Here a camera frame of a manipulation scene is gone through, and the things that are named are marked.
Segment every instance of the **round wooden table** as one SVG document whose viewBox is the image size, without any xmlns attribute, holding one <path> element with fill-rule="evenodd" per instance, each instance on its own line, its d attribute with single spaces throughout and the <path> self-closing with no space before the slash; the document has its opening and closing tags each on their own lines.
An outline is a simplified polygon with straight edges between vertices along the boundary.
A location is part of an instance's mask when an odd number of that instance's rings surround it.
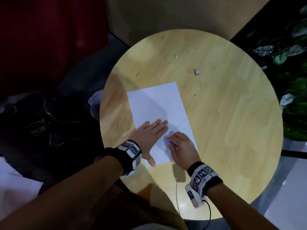
<svg viewBox="0 0 307 230">
<path fill-rule="evenodd" d="M 194 69 L 200 70 L 194 75 Z M 127 93 L 176 82 L 203 162 L 251 203 L 270 182 L 281 153 L 283 128 L 278 100 L 266 75 L 231 42 L 198 30 L 169 30 L 130 48 L 113 68 L 103 91 L 100 129 L 105 147 L 117 147 L 134 131 Z M 152 206 L 184 219 L 207 220 L 184 186 L 190 177 L 173 162 L 122 178 Z M 212 219 L 221 214 L 209 201 Z"/>
</svg>

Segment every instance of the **red cloth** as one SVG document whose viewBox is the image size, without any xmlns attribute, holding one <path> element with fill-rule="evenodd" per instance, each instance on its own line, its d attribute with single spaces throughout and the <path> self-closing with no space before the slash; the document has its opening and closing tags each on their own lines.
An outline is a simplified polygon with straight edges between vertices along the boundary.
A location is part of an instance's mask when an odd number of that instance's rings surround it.
<svg viewBox="0 0 307 230">
<path fill-rule="evenodd" d="M 104 0 L 1 0 L 0 97 L 60 81 L 107 44 Z"/>
</svg>

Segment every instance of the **hand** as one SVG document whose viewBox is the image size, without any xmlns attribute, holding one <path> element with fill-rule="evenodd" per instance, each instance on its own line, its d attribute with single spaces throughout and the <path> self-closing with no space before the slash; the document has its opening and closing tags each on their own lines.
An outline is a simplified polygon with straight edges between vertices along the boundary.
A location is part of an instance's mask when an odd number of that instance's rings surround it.
<svg viewBox="0 0 307 230">
<path fill-rule="evenodd" d="M 177 145 L 177 147 L 175 147 L 172 144 L 166 144 L 172 153 L 172 159 L 174 162 L 184 170 L 187 171 L 192 164 L 201 161 L 193 142 L 186 134 L 178 131 L 166 140 Z"/>
<path fill-rule="evenodd" d="M 130 137 L 130 140 L 135 141 L 142 150 L 142 158 L 148 161 L 152 167 L 156 167 L 156 162 L 153 157 L 150 155 L 150 150 L 153 145 L 164 135 L 168 130 L 167 120 L 161 123 L 161 120 L 158 119 L 151 125 L 148 125 L 150 122 L 146 121 L 143 125 L 137 129 Z"/>
</svg>

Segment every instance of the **left hand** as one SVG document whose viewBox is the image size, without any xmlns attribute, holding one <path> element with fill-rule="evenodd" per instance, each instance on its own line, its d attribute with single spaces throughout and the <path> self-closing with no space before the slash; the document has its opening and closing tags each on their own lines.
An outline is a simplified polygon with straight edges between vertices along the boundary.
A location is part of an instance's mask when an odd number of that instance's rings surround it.
<svg viewBox="0 0 307 230">
<path fill-rule="evenodd" d="M 156 162 L 150 155 L 150 150 L 153 145 L 160 139 L 164 133 L 167 132 L 168 126 L 167 120 L 161 122 L 160 119 L 149 125 L 149 121 L 146 121 L 137 129 L 130 137 L 130 140 L 135 141 L 142 150 L 142 158 L 148 161 L 152 167 L 156 167 Z"/>
</svg>

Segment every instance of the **wristband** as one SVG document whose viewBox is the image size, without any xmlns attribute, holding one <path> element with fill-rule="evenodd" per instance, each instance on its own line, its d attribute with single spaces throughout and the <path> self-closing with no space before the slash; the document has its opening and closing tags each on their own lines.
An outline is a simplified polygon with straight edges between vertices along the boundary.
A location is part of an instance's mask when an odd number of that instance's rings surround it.
<svg viewBox="0 0 307 230">
<path fill-rule="evenodd" d="M 190 185 L 200 196 L 207 195 L 208 189 L 222 183 L 220 176 L 207 164 L 195 162 L 188 169 L 191 177 Z"/>
<path fill-rule="evenodd" d="M 142 159 L 141 148 L 133 140 L 126 140 L 110 151 L 109 155 L 115 157 L 122 164 L 124 170 L 122 177 L 133 174 Z"/>
</svg>

